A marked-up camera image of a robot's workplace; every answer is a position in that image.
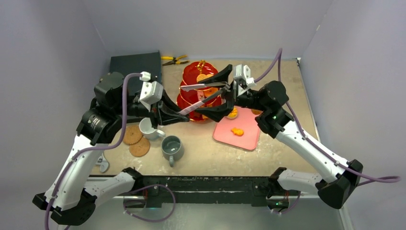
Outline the orange glazed donut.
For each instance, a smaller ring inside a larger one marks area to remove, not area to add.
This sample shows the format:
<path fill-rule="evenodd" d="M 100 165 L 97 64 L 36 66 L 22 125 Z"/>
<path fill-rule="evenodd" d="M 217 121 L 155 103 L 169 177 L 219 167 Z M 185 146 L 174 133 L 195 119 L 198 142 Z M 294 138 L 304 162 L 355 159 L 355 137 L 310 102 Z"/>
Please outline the orange glazed donut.
<path fill-rule="evenodd" d="M 217 88 L 212 87 L 212 88 L 210 88 L 210 89 L 207 89 L 207 90 L 203 91 L 203 94 L 204 94 L 204 96 L 205 96 L 206 98 L 208 98 L 208 97 L 210 97 L 211 95 L 213 95 L 214 93 L 216 93 L 217 91 L 218 91 Z"/>

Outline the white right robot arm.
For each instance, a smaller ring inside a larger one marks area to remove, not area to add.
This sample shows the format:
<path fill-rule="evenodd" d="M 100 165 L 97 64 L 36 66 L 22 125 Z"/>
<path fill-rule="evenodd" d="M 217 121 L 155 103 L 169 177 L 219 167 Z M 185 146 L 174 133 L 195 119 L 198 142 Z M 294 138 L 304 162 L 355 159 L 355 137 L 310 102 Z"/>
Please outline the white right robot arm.
<path fill-rule="evenodd" d="M 312 174 L 278 168 L 269 177 L 268 196 L 296 190 L 316 194 L 328 206 L 341 208 L 358 186 L 363 165 L 335 154 L 300 126 L 293 112 L 284 109 L 289 98 L 281 81 L 270 81 L 257 91 L 248 66 L 238 65 L 229 83 L 232 68 L 228 65 L 215 75 L 197 77 L 198 88 L 216 87 L 224 100 L 219 106 L 199 108 L 198 112 L 219 122 L 235 106 L 259 110 L 255 121 L 260 130 L 294 150 L 316 170 Z"/>

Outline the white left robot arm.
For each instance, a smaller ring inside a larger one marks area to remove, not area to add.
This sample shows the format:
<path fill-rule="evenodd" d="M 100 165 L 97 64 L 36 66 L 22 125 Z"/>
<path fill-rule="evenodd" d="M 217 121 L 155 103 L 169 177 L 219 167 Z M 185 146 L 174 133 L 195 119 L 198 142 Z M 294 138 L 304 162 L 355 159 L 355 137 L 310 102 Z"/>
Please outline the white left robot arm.
<path fill-rule="evenodd" d="M 149 118 L 153 127 L 189 121 L 188 114 L 148 72 L 109 73 L 96 84 L 94 93 L 63 168 L 50 188 L 33 198 L 33 203 L 45 212 L 45 229 L 50 228 L 51 221 L 65 230 L 81 225 L 99 205 L 113 197 L 124 193 L 137 196 L 148 189 L 143 176 L 132 168 L 106 181 L 86 185 L 97 160 L 123 141 L 129 116 Z"/>

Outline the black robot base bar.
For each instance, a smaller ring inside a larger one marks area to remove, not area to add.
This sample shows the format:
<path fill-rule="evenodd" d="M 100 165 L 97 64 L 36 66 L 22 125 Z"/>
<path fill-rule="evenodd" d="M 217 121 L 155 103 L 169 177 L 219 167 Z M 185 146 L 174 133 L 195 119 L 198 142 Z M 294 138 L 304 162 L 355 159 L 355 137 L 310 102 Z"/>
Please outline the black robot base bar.
<path fill-rule="evenodd" d="M 265 207 L 278 196 L 298 195 L 273 184 L 268 176 L 157 176 L 142 175 L 131 167 L 122 171 L 135 178 L 127 194 L 145 195 L 148 208 L 164 203 Z"/>

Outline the yellow glazed donut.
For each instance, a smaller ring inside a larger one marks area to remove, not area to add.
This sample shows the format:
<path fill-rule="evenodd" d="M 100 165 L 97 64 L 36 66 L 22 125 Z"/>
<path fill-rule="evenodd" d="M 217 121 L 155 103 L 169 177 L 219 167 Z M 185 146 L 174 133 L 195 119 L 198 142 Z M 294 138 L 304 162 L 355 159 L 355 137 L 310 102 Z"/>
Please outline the yellow glazed donut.
<path fill-rule="evenodd" d="M 234 107 L 233 110 L 226 116 L 228 119 L 235 119 L 238 116 L 238 110 Z"/>

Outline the round yellow cracker top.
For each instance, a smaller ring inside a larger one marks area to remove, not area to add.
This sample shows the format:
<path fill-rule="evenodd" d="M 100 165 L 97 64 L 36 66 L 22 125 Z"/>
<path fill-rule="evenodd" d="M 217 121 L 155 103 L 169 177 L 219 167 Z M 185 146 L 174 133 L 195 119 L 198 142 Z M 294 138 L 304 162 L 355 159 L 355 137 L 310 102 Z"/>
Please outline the round yellow cracker top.
<path fill-rule="evenodd" d="M 196 78 L 196 81 L 197 81 L 197 82 L 200 82 L 200 81 L 203 81 L 203 80 L 205 80 L 205 79 L 207 79 L 207 78 L 209 78 L 208 75 L 206 75 L 206 74 L 199 74 L 199 75 L 197 76 L 197 78 Z"/>

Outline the red three-tier cake stand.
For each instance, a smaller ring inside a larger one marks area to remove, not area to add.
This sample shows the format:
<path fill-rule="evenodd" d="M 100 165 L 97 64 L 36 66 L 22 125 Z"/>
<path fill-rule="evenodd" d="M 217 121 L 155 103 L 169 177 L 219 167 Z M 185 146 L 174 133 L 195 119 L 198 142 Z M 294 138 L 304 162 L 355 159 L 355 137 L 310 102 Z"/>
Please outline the red three-tier cake stand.
<path fill-rule="evenodd" d="M 184 68 L 180 86 L 197 84 L 200 80 L 209 78 L 217 73 L 218 70 L 205 60 L 193 62 Z M 177 96 L 177 105 L 181 109 L 184 109 L 200 100 L 210 97 L 217 91 L 218 88 L 215 87 L 192 89 L 190 91 L 180 89 L 180 93 Z"/>

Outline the grey ceramic mug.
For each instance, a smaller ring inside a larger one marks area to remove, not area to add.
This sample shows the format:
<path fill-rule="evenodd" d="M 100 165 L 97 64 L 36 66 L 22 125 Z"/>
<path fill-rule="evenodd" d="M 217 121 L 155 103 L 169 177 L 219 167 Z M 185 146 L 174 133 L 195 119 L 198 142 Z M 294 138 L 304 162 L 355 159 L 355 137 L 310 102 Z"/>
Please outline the grey ceramic mug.
<path fill-rule="evenodd" d="M 178 161 L 184 155 L 184 145 L 177 136 L 165 137 L 161 142 L 161 150 L 171 168 L 175 166 L 175 161 Z"/>

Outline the pink serving tray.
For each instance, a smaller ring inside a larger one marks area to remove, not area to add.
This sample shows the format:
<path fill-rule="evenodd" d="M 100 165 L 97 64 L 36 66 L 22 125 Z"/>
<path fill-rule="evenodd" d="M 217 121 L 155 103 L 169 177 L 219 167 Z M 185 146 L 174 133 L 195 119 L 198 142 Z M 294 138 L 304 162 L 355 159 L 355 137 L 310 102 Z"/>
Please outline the pink serving tray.
<path fill-rule="evenodd" d="M 254 150 L 259 140 L 260 129 L 256 115 L 248 108 L 234 107 L 235 117 L 223 118 L 213 131 L 213 139 L 246 150 Z"/>

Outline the brown croissant bread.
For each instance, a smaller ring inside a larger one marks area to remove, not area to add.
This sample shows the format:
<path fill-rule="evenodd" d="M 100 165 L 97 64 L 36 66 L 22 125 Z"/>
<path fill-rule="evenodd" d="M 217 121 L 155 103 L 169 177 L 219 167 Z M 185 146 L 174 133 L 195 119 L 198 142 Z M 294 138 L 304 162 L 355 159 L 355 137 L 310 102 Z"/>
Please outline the brown croissant bread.
<path fill-rule="evenodd" d="M 257 110 L 257 109 L 251 109 L 251 112 L 252 112 L 253 114 L 255 114 L 255 115 L 260 115 L 260 114 L 263 113 L 261 110 Z"/>

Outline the woven round coaster upper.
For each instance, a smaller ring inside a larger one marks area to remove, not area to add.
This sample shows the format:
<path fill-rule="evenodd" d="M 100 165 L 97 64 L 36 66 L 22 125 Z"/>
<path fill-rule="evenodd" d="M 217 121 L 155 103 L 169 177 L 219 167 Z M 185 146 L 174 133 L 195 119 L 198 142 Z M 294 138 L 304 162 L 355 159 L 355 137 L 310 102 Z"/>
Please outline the woven round coaster upper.
<path fill-rule="evenodd" d="M 127 145 L 134 145 L 138 143 L 143 137 L 142 132 L 136 125 L 127 126 L 123 137 L 123 143 Z"/>

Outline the woven round coaster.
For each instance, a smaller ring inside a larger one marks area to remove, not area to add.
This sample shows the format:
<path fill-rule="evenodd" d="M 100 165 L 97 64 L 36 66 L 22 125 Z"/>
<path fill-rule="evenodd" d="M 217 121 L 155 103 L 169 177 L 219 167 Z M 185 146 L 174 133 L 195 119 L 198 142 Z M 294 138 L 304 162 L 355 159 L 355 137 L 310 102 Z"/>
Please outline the woven round coaster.
<path fill-rule="evenodd" d="M 146 138 L 141 138 L 136 144 L 129 146 L 129 152 L 134 157 L 142 157 L 150 150 L 150 141 Z"/>
<path fill-rule="evenodd" d="M 138 143 L 143 137 L 142 132 L 136 125 L 127 126 L 123 137 L 123 143 L 127 145 L 134 145 Z"/>

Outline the fish shaped yellow cookie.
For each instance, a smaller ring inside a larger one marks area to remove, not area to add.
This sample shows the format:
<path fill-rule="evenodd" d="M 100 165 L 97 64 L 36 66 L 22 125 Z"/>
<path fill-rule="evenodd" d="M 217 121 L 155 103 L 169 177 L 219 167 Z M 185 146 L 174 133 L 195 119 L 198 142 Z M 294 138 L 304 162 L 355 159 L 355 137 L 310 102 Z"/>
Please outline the fish shaped yellow cookie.
<path fill-rule="evenodd" d="M 241 137 L 241 136 L 244 135 L 244 130 L 242 130 L 242 129 L 240 129 L 240 128 L 236 128 L 236 127 L 232 128 L 232 129 L 231 129 L 231 132 L 232 132 L 235 136 L 239 136 L 239 137 Z"/>

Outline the dark grey box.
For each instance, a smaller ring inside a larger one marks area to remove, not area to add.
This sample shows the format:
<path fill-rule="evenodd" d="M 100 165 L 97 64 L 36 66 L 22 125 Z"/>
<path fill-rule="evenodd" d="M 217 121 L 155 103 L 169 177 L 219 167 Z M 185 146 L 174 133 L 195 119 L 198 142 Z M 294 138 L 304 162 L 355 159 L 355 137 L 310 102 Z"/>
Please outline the dark grey box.
<path fill-rule="evenodd" d="M 149 72 L 162 84 L 160 52 L 114 56 L 110 59 L 109 72 L 119 72 L 123 76 L 129 73 Z"/>

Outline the red handled wrench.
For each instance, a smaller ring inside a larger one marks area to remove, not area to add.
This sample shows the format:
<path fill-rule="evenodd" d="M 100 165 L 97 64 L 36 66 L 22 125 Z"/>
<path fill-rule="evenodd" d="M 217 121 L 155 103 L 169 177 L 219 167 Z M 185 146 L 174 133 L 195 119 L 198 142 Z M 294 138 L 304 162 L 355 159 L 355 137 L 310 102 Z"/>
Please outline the red handled wrench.
<path fill-rule="evenodd" d="M 104 153 L 102 153 L 102 154 L 99 156 L 99 158 L 97 159 L 95 165 L 99 166 L 99 171 L 100 171 L 101 173 L 105 173 L 105 172 L 109 169 L 109 167 L 110 167 L 110 164 L 109 164 L 109 162 L 106 160 L 106 158 L 105 158 L 105 156 L 104 156 Z"/>

